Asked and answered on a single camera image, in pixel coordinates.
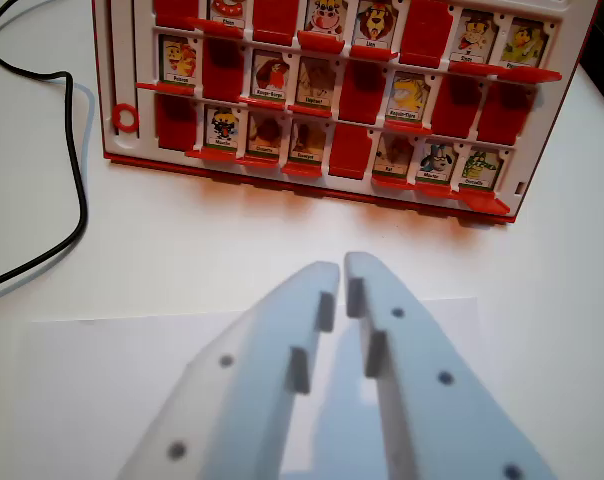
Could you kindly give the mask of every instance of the screw hole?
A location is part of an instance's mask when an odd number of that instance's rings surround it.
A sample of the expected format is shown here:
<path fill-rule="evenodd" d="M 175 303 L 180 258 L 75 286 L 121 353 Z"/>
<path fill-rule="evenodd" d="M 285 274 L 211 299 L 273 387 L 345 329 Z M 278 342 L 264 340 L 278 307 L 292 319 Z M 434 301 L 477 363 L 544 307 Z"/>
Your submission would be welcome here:
<path fill-rule="evenodd" d="M 517 465 L 507 465 L 504 467 L 504 476 L 509 480 L 520 480 L 524 478 L 522 470 Z"/>
<path fill-rule="evenodd" d="M 443 371 L 438 375 L 438 380 L 444 385 L 451 385 L 453 383 L 453 375 L 447 371 Z"/>
<path fill-rule="evenodd" d="M 173 442 L 169 446 L 169 450 L 167 451 L 167 455 L 171 460 L 180 460 L 184 455 L 186 455 L 186 445 L 184 442 Z"/>
<path fill-rule="evenodd" d="M 231 355 L 222 355 L 220 357 L 220 366 L 223 368 L 230 367 L 234 361 L 235 359 Z"/>

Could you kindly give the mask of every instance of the cartoon bird picture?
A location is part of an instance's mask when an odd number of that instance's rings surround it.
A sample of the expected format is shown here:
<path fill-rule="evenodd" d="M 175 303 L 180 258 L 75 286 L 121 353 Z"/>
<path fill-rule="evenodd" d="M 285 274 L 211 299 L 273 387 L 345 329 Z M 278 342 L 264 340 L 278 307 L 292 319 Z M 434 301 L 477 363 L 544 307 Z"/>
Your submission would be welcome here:
<path fill-rule="evenodd" d="M 466 21 L 466 29 L 460 37 L 459 50 L 481 50 L 487 43 L 484 34 L 489 30 L 490 20 L 482 17 L 471 17 Z"/>
<path fill-rule="evenodd" d="M 192 77 L 195 73 L 195 51 L 181 42 L 165 42 L 165 48 L 171 70 L 177 75 Z"/>
<path fill-rule="evenodd" d="M 427 93 L 424 80 L 399 78 L 393 82 L 393 101 L 402 110 L 419 112 L 426 103 Z"/>
<path fill-rule="evenodd" d="M 424 157 L 420 162 L 420 171 L 422 172 L 444 172 L 449 165 L 453 164 L 453 159 L 444 149 L 446 145 L 431 145 L 431 153 Z"/>
<path fill-rule="evenodd" d="M 307 24 L 306 31 L 340 35 L 340 6 L 344 10 L 348 8 L 344 0 L 315 0 L 315 10 L 311 13 L 311 20 Z"/>
<path fill-rule="evenodd" d="M 513 39 L 507 42 L 502 60 L 516 63 L 535 63 L 540 58 L 544 41 L 540 30 L 533 27 L 519 27 Z"/>
<path fill-rule="evenodd" d="M 281 59 L 272 58 L 267 60 L 255 74 L 255 80 L 260 88 L 273 87 L 276 90 L 284 89 L 286 85 L 285 74 L 289 71 L 289 65 Z"/>
<path fill-rule="evenodd" d="M 482 175 L 482 172 L 484 172 L 484 169 L 497 170 L 497 168 L 496 165 L 486 161 L 486 152 L 475 152 L 466 161 L 462 177 L 478 179 Z"/>
<path fill-rule="evenodd" d="M 380 40 L 393 29 L 393 10 L 386 3 L 373 3 L 358 13 L 360 32 L 369 40 Z"/>
<path fill-rule="evenodd" d="M 229 140 L 232 135 L 236 135 L 238 133 L 236 128 L 237 123 L 237 117 L 227 107 L 216 108 L 211 120 L 213 130 L 220 140 Z"/>

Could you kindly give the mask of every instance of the cartoon lion picture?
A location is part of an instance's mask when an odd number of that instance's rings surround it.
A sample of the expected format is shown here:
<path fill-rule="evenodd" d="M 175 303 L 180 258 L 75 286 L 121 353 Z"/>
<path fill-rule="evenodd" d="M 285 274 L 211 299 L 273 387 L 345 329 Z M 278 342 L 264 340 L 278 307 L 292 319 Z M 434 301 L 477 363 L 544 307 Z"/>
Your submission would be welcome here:
<path fill-rule="evenodd" d="M 393 10 L 386 3 L 373 3 L 363 12 L 360 18 L 360 32 L 369 40 L 380 40 L 392 29 L 394 24 Z"/>

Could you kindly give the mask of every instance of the white table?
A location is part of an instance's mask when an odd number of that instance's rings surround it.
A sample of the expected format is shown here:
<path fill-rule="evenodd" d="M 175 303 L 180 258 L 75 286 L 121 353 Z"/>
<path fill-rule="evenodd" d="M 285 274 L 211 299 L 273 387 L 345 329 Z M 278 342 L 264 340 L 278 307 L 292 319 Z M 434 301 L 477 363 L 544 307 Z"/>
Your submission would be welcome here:
<path fill-rule="evenodd" d="M 22 17 L 0 55 L 97 92 L 91 2 Z M 0 273 L 77 221 L 62 95 L 0 69 Z M 365 250 L 420 298 L 477 296 L 498 401 L 559 477 L 604 479 L 604 100 L 583 70 L 511 226 L 112 166 L 97 117 L 88 184 L 82 243 L 0 299 L 0 478 L 27 322 L 240 310 L 303 265 Z"/>

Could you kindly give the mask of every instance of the white surface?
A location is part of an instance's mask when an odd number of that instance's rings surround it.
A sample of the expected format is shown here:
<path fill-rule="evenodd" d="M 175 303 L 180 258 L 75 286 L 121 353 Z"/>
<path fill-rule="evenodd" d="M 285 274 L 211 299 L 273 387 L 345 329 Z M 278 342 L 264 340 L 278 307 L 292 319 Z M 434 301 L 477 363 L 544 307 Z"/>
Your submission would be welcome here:
<path fill-rule="evenodd" d="M 0 54 L 96 92 L 90 4 L 21 18 Z M 0 70 L 0 273 L 77 221 L 62 95 Z M 83 242 L 0 300 L 0 478 L 28 321 L 242 310 L 312 261 L 364 250 L 418 298 L 477 296 L 498 401 L 560 478 L 604 479 L 604 100 L 581 69 L 508 227 L 111 166 L 99 132 L 96 118 Z"/>
<path fill-rule="evenodd" d="M 489 385 L 475 299 L 426 305 Z M 18 367 L 13 478 L 115 479 L 187 363 L 236 316 L 31 324 Z M 386 478 L 375 382 L 364 378 L 357 322 L 339 307 L 335 330 L 320 336 L 311 394 L 295 400 L 283 479 Z"/>

